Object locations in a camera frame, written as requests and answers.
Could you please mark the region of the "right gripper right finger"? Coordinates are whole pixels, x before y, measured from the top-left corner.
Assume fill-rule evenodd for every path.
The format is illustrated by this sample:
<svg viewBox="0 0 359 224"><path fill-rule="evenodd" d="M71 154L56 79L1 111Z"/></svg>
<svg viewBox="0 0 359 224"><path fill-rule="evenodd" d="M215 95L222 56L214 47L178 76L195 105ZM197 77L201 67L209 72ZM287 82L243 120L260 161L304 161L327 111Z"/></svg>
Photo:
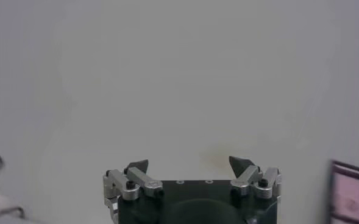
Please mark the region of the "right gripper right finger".
<svg viewBox="0 0 359 224"><path fill-rule="evenodd" d="M235 156L229 156L229 164L235 175L230 181L231 188L241 197L247 196L250 191L261 200L281 197L282 175L278 168L269 167L264 172L251 160Z"/></svg>

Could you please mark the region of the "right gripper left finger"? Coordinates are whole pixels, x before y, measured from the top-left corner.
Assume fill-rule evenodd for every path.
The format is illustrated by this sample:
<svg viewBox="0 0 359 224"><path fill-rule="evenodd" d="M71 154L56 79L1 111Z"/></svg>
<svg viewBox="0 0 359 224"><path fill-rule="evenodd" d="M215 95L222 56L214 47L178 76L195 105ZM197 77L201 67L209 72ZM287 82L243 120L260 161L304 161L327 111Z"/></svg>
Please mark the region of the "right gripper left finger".
<svg viewBox="0 0 359 224"><path fill-rule="evenodd" d="M108 170L103 176L104 197L111 200L121 197L126 201L147 197L160 198L164 195L163 182L147 175L147 159L129 163L120 171Z"/></svg>

